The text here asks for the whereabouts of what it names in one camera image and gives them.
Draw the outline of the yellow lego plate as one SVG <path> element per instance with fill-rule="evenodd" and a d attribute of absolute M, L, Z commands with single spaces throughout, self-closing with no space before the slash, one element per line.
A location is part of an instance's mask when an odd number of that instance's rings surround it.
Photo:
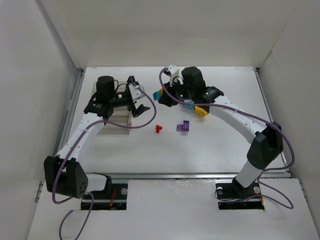
<path fill-rule="evenodd" d="M 159 94 L 160 94 L 160 96 L 162 96 L 164 94 L 164 90 L 162 88 L 159 90 Z"/>

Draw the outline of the teal lego brick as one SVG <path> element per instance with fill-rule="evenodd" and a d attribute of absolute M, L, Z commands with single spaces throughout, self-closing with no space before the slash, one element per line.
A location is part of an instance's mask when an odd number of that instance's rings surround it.
<path fill-rule="evenodd" d="M 162 97 L 162 93 L 160 91 L 156 91 L 152 96 L 154 101 L 158 101 Z"/>

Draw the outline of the small red lego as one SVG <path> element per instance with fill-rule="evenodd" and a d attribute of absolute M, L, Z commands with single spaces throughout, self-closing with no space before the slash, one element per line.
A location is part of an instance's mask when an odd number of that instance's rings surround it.
<path fill-rule="evenodd" d="M 156 127 L 155 127 L 155 132 L 156 132 L 157 134 L 159 134 L 162 129 L 163 129 L 163 127 L 162 127 L 161 125 L 156 125 Z"/>

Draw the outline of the purple lego block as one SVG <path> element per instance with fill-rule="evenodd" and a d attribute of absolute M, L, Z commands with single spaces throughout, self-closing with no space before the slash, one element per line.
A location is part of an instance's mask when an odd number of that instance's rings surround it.
<path fill-rule="evenodd" d="M 187 136 L 190 131 L 190 121 L 183 120 L 182 123 L 176 125 L 176 131 L 181 133 L 183 136 Z"/>

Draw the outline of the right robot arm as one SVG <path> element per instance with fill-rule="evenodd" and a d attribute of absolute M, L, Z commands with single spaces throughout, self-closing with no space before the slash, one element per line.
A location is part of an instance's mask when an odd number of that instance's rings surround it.
<path fill-rule="evenodd" d="M 185 104 L 193 107 L 199 117 L 211 114 L 235 129 L 250 144 L 247 161 L 231 183 L 234 198 L 245 196 L 259 175 L 282 153 L 281 126 L 243 112 L 220 89 L 208 86 L 201 70 L 195 66 L 180 70 L 169 65 L 160 73 L 169 77 L 167 83 L 161 83 L 160 104 L 168 107 Z"/>

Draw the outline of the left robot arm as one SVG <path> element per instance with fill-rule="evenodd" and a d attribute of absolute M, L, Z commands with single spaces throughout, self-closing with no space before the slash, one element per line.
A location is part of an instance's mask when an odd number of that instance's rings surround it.
<path fill-rule="evenodd" d="M 95 83 L 96 91 L 86 105 L 80 123 L 67 143 L 55 156 L 44 160 L 44 174 L 47 190 L 55 204 L 62 201 L 56 195 L 67 199 L 81 199 L 84 195 L 96 192 L 111 191 L 111 177 L 98 173 L 85 173 L 81 161 L 101 129 L 109 123 L 116 108 L 126 107 L 132 116 L 138 117 L 149 110 L 149 107 L 136 107 L 137 100 L 146 96 L 144 88 L 134 76 L 129 76 L 125 90 L 115 88 L 112 76 L 100 76 Z"/>

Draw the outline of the teal frog lego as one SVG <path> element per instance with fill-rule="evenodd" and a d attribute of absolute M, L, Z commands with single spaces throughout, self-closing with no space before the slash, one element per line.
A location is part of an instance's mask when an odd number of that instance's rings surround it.
<path fill-rule="evenodd" d="M 184 99 L 183 106 L 187 109 L 190 109 L 190 110 L 195 109 L 195 103 L 191 99 Z"/>

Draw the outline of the yellow lego figure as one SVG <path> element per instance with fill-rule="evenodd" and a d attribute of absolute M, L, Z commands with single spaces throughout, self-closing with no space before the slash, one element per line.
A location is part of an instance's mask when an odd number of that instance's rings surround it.
<path fill-rule="evenodd" d="M 207 111 L 205 111 L 203 108 L 201 108 L 199 106 L 195 106 L 194 111 L 199 118 L 204 118 L 209 114 Z"/>

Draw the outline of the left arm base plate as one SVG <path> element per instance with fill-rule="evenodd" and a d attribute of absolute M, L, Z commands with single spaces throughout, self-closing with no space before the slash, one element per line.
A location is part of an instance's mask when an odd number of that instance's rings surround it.
<path fill-rule="evenodd" d="M 106 189 L 92 192 L 92 211 L 125 211 L 127 209 L 128 183 L 112 183 Z"/>

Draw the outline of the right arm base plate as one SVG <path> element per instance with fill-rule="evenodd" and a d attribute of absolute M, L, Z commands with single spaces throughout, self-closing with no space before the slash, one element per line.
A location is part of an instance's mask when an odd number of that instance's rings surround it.
<path fill-rule="evenodd" d="M 264 210 L 261 189 L 257 182 L 249 187 L 236 186 L 233 182 L 215 184 L 214 195 L 218 200 L 219 210 Z"/>

